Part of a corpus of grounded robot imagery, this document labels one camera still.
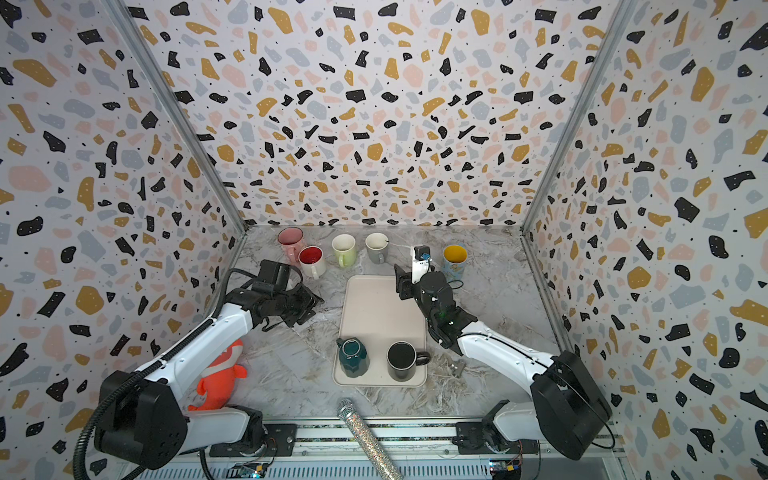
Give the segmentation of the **white mug red inside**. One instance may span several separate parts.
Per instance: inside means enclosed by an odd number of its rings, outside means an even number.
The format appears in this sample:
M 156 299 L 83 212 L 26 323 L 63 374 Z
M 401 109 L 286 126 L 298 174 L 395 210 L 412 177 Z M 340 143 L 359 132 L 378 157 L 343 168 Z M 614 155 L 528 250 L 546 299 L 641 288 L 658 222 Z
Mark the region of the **white mug red inside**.
M 317 280 L 327 271 L 323 251 L 318 246 L 308 246 L 302 249 L 298 259 L 301 271 L 305 277 Z

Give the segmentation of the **grey frosted cup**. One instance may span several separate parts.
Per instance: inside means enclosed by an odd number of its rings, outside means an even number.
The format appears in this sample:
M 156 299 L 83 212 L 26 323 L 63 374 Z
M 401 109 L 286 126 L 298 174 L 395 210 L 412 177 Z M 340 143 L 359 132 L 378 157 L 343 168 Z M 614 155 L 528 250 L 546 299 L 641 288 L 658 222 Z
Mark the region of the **grey frosted cup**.
M 371 233 L 365 239 L 368 258 L 374 264 L 384 264 L 387 260 L 389 238 L 383 233 Z

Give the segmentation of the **blue glazed mug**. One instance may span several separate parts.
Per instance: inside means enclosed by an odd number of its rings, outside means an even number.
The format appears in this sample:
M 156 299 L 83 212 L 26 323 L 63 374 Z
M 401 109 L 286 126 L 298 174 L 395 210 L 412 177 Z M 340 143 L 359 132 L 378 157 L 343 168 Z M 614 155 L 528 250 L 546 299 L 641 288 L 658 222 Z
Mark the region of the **blue glazed mug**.
M 468 260 L 468 251 L 462 245 L 449 245 L 443 250 L 442 272 L 449 282 L 461 280 Z

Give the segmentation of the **pink mug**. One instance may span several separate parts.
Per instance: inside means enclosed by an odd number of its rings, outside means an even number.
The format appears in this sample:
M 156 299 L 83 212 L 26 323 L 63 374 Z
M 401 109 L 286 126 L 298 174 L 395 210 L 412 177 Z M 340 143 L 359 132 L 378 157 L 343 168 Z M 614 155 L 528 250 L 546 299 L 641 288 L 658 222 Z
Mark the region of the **pink mug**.
M 277 236 L 283 253 L 292 265 L 298 266 L 301 251 L 306 247 L 304 232 L 299 227 L 287 227 Z

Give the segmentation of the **black mug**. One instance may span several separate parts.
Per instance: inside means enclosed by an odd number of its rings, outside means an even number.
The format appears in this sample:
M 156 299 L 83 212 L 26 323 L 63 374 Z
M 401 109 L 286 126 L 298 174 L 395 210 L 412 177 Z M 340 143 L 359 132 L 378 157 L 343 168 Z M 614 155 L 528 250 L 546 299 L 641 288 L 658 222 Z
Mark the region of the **black mug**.
M 390 377 L 405 382 L 415 375 L 417 367 L 427 365 L 432 357 L 427 351 L 418 351 L 409 342 L 398 341 L 389 347 L 386 359 Z

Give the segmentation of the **light green mug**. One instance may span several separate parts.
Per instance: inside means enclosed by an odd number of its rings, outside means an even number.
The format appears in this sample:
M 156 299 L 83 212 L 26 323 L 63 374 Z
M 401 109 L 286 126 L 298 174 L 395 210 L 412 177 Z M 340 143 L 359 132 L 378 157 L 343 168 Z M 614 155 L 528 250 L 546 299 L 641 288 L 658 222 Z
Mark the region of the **light green mug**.
M 352 267 L 357 259 L 356 240 L 351 234 L 339 234 L 332 240 L 332 248 L 340 268 Z

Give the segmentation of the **dark green mug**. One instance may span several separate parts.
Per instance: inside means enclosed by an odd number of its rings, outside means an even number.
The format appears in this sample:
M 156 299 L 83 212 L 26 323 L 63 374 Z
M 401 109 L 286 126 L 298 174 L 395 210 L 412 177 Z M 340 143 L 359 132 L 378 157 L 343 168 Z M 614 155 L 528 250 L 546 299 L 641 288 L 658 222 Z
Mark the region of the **dark green mug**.
M 370 365 L 365 345 L 356 337 L 337 341 L 338 358 L 343 373 L 349 378 L 357 378 L 364 375 Z

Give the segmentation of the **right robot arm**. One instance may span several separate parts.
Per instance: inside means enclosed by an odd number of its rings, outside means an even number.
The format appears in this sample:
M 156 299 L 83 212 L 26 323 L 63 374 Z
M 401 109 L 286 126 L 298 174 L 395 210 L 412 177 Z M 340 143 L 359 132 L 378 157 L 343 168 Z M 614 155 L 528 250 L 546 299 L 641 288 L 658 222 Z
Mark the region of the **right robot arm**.
M 481 444 L 504 453 L 519 440 L 544 440 L 570 460 L 582 458 L 608 426 L 611 407 L 578 355 L 537 351 L 494 331 L 457 305 L 445 275 L 396 265 L 396 292 L 412 299 L 441 347 L 479 361 L 527 391 L 530 407 L 502 400 L 481 421 Z

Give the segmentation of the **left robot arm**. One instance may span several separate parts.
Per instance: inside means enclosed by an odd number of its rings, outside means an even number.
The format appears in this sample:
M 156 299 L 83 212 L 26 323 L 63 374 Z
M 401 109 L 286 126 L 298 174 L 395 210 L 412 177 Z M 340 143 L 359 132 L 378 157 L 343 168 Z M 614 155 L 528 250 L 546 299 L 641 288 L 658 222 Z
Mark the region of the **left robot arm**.
M 228 270 L 208 318 L 135 371 L 115 371 L 103 381 L 99 404 L 75 446 L 75 477 L 87 478 L 90 447 L 135 464 L 131 478 L 213 445 L 230 444 L 246 453 L 269 447 L 259 411 L 227 400 L 209 410 L 183 411 L 181 402 L 204 377 L 226 370 L 235 378 L 244 375 L 237 361 L 241 340 L 252 330 L 270 331 L 272 319 L 288 327 L 302 325 L 322 301 L 290 264 L 264 260 L 255 274 Z

